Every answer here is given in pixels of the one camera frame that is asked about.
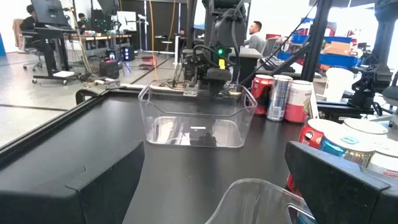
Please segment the cup lid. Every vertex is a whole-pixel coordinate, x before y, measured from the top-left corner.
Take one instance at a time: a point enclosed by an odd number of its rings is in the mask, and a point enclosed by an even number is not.
[[[374,121],[366,121],[363,119],[347,118],[344,120],[345,125],[355,129],[357,131],[362,131],[368,134],[387,134],[388,129],[383,127],[381,124]]]

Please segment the soda can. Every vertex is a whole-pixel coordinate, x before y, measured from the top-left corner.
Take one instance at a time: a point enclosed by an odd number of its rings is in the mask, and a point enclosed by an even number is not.
[[[284,118],[291,80],[293,78],[286,75],[274,75],[267,114],[271,121],[282,121]]]
[[[312,85],[303,80],[292,81],[287,99],[285,119],[287,121],[304,123],[310,109]]]
[[[342,129],[334,133],[325,133],[320,150],[367,167],[375,153],[371,146],[368,140]]]
[[[267,114],[269,94],[274,78],[269,75],[256,75],[251,85],[251,94],[257,101],[255,114]]]

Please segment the person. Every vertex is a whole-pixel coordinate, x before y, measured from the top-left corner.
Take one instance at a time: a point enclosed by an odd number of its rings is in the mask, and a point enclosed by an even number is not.
[[[180,36],[185,37],[185,29],[180,29]]]
[[[259,35],[262,28],[262,24],[259,21],[254,21],[249,29],[249,34],[251,35],[249,40],[245,40],[243,45],[249,46],[250,49],[256,49],[260,54],[262,54],[262,49],[266,44],[266,41]]]
[[[26,7],[26,11],[30,14],[30,16],[22,21],[22,24],[20,25],[22,31],[34,30],[35,27],[44,26],[43,24],[37,22],[37,14],[35,12],[33,5],[28,5]],[[47,68],[52,69],[53,73],[58,72],[57,63],[54,57],[55,44],[53,42],[46,43],[46,41],[40,40],[40,38],[37,35],[33,35],[33,38],[28,38],[26,40],[25,46],[34,47],[40,52],[43,52]]]
[[[83,35],[86,31],[86,15],[79,13],[78,17],[79,21],[77,22],[77,26],[79,27],[80,34]]]

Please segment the black panel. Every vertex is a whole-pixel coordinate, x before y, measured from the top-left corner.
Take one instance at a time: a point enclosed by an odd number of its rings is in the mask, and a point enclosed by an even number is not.
[[[138,14],[145,15],[144,10],[144,2],[143,1],[122,1],[122,10],[123,11],[131,11],[136,12],[137,19]],[[137,24],[137,34],[132,35],[132,44],[135,49],[139,49],[139,24]],[[145,25],[141,25],[141,40],[142,40],[142,49],[146,50],[145,48]]]
[[[172,15],[173,15],[173,3],[165,3],[165,2],[152,2],[152,10],[154,13],[154,35],[166,35],[170,34],[170,26],[172,23]],[[148,49],[152,50],[152,21],[150,18],[150,7],[149,2],[147,2],[147,18],[149,21],[149,26],[147,27],[147,38],[148,38]],[[173,23],[173,31],[174,33],[178,33],[178,4],[175,4],[175,12],[174,12],[174,23]],[[167,44],[163,44],[161,40],[155,39],[155,51],[165,51]],[[169,45],[169,51],[174,51],[174,44]]]

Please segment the plastic container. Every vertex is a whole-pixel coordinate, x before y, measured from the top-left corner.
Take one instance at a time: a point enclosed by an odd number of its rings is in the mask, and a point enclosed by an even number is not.
[[[307,39],[308,35],[302,35],[302,34],[293,34],[291,42],[295,44],[302,44],[305,42]]]
[[[387,177],[398,179],[398,142],[383,139],[372,145],[376,153],[368,164],[368,169]]]
[[[279,52],[278,53],[278,58],[281,60],[287,60],[290,58],[290,56],[292,55],[292,53],[286,53],[286,52]]]
[[[229,186],[205,224],[284,224],[303,219],[313,220],[304,199],[265,180],[242,179]]]
[[[342,43],[351,43],[351,40],[353,39],[352,37],[325,37],[324,38],[326,42],[342,42]]]
[[[326,71],[327,81],[323,97],[327,101],[340,102],[344,90],[349,88],[354,80],[354,73],[343,68],[329,68]]]
[[[368,140],[387,139],[388,129],[375,121],[347,118],[342,124],[348,131]]]
[[[345,68],[355,67],[361,59],[355,56],[320,54],[318,62],[323,65],[341,66]]]
[[[152,144],[229,147],[244,145],[257,106],[236,85],[216,97],[208,90],[181,91],[152,82],[139,94],[146,139]]]

